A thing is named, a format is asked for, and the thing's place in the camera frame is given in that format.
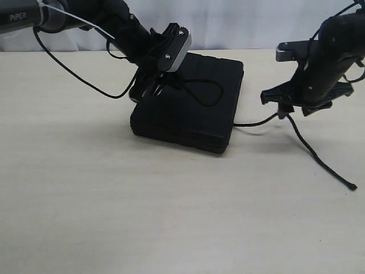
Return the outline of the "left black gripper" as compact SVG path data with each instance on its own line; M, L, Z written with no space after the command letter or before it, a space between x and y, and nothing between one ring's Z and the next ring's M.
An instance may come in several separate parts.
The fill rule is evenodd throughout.
M161 57L163 46L168 38L154 30L135 28L129 32L129 61L137 66L129 88L129 98L133 102L143 100L145 92L167 73L157 69L157 62Z

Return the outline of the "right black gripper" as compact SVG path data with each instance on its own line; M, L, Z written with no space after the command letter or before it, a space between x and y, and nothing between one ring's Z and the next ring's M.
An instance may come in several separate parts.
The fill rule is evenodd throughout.
M294 75L289 81L261 92L262 104L278 103L278 118L285 119L300 107L304 116L309 116L333 106L333 101L350 96L354 92L352 84L340 82L339 74Z

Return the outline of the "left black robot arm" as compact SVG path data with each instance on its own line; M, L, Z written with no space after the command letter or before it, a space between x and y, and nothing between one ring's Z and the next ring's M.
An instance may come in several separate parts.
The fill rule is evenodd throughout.
M165 85L179 86L178 70L190 47L190 33L178 23L162 32L147 30L124 1L1 1L1 34L31 28L41 48L76 79L111 99L125 94L138 102L150 87L159 92ZM108 94L64 65L40 41L40 33L95 29L106 49L115 46L122 59L137 66L126 89Z

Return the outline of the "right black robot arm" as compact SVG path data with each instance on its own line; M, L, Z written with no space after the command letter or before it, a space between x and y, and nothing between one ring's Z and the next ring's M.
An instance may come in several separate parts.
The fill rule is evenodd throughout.
M295 107L309 116L354 92L353 83L364 80L363 75L346 78L352 65L364 67L364 1L353 1L349 8L356 5L360 7L353 13L343 9L328 17L308 40L278 44L276 60L298 66L290 80L261 92L262 104L277 103L280 118Z

